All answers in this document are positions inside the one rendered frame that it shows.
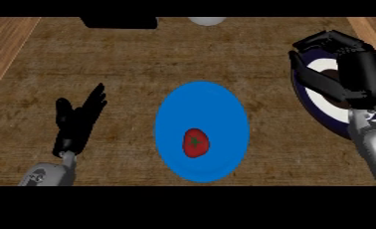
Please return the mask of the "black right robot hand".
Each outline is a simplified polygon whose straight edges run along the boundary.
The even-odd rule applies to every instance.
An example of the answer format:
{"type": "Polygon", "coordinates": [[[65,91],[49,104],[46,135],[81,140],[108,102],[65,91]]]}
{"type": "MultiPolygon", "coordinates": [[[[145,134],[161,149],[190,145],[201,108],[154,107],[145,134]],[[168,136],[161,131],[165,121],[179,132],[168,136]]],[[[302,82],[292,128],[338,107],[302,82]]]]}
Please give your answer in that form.
{"type": "Polygon", "coordinates": [[[336,30],[310,35],[292,47],[288,56],[298,83],[353,109],[376,110],[376,48],[336,30]],[[302,54],[314,49],[335,56],[338,79],[304,64],[302,54]]]}

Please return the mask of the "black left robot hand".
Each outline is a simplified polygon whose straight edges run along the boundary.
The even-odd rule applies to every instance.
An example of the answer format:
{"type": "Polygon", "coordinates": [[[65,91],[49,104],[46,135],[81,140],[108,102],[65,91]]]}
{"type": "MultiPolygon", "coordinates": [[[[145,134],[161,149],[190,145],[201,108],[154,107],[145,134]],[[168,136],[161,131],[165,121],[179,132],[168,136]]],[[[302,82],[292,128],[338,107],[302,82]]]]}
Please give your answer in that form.
{"type": "Polygon", "coordinates": [[[65,98],[56,100],[56,125],[59,132],[52,151],[55,156],[62,157],[67,151],[72,151],[75,155],[83,152],[106,104],[103,84],[98,84],[86,102],[75,109],[65,98]]]}

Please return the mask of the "navy and white plate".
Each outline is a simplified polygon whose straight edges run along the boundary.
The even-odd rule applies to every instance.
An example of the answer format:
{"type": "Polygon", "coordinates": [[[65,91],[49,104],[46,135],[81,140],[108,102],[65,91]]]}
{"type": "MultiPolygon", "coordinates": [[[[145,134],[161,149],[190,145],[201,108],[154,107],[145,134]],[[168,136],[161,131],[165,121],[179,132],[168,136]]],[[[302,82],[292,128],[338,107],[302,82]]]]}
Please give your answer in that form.
{"type": "MultiPolygon", "coordinates": [[[[322,49],[313,49],[301,54],[304,65],[329,78],[339,80],[335,56],[322,49]]],[[[350,139],[347,102],[333,99],[305,88],[297,81],[295,71],[291,71],[291,81],[300,102],[319,123],[341,137],[350,139]]]]}

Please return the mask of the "red tomato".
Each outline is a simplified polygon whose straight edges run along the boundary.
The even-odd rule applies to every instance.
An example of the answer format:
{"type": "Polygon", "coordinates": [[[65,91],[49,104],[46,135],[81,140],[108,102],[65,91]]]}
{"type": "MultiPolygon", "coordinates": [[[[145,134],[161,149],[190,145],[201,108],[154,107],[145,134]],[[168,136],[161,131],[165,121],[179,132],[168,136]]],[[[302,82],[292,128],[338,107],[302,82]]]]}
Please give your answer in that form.
{"type": "Polygon", "coordinates": [[[199,158],[210,149],[210,140],[199,128],[190,128],[185,135],[183,151],[189,158],[199,158]]]}

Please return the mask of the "blue plate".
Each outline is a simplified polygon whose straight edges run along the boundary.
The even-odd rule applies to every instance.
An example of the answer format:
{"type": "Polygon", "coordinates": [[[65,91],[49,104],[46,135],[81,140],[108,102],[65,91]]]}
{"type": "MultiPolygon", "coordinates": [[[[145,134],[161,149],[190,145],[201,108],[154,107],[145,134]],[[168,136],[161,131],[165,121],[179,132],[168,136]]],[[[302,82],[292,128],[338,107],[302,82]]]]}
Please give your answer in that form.
{"type": "Polygon", "coordinates": [[[227,177],[249,145],[249,119],[233,92],[207,81],[180,85],[159,105],[154,134],[162,161],[183,179],[210,183],[227,177]],[[189,158],[183,151],[190,128],[199,128],[210,140],[199,158],[189,158]]]}

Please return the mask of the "black box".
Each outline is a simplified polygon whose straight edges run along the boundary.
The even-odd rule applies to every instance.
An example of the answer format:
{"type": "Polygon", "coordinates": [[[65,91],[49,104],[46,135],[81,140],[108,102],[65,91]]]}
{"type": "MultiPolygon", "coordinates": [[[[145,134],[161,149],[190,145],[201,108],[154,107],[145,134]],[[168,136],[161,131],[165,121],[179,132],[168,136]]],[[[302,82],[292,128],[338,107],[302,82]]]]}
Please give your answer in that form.
{"type": "Polygon", "coordinates": [[[156,29],[156,17],[83,17],[89,28],[102,29],[156,29]]]}

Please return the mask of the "white round object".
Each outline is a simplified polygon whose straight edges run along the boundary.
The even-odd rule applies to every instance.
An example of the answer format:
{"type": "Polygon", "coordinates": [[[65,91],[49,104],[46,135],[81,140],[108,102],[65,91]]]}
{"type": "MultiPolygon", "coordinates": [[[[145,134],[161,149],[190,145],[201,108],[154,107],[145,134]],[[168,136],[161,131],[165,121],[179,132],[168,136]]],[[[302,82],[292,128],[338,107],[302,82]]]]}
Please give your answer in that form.
{"type": "Polygon", "coordinates": [[[224,17],[189,17],[189,19],[201,26],[215,26],[224,21],[224,17]]]}

